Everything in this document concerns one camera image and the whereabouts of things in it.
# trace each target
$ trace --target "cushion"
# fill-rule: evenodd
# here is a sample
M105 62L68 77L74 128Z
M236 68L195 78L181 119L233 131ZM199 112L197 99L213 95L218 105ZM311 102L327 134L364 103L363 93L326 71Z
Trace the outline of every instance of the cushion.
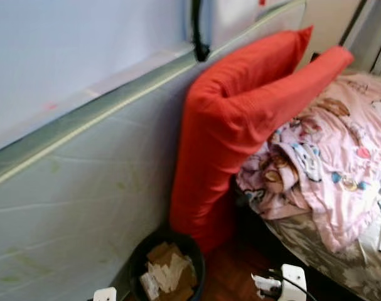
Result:
M186 98L170 223L204 253L231 237L230 176L284 122L297 115L352 61L333 48L289 75L311 28L252 43L213 65Z

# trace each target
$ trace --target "wooden floor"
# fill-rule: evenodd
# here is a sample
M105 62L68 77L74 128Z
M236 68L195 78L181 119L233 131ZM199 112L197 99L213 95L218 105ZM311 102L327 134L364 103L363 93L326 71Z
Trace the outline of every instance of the wooden floor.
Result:
M361 301L317 271L304 267L272 234L264 232L267 228L263 224L248 224L247 217L242 217L239 225L236 237L207 258L202 301L261 301L250 274L264 277L264 271L278 269L283 263L304 268L308 290L318 301Z

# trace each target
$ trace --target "trash can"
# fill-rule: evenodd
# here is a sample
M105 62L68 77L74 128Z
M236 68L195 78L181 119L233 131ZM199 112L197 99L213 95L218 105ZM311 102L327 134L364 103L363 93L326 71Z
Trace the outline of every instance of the trash can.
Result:
M149 301L141 285L139 277L147 272L147 254L163 242L175 243L184 255L188 255L195 267L198 285L193 288L194 295L189 301L199 301L205 282L205 261L198 245L188 235L176 233L171 230L157 230L147 236L133 251L129 259L129 281L133 297L137 301Z

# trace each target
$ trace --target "cartoon print blanket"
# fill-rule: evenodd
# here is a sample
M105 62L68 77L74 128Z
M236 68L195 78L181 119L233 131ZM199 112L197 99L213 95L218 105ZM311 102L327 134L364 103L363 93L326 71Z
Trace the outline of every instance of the cartoon print blanket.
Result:
M263 218L311 211L330 251L348 246L381 211L381 78L339 76L244 162L237 184Z

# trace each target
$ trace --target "pink blanket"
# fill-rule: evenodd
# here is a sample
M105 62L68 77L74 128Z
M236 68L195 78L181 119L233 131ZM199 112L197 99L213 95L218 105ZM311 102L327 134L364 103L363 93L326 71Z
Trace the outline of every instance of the pink blanket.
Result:
M381 208L381 79L339 76L243 164L237 183L263 218L312 211L329 250L348 246Z

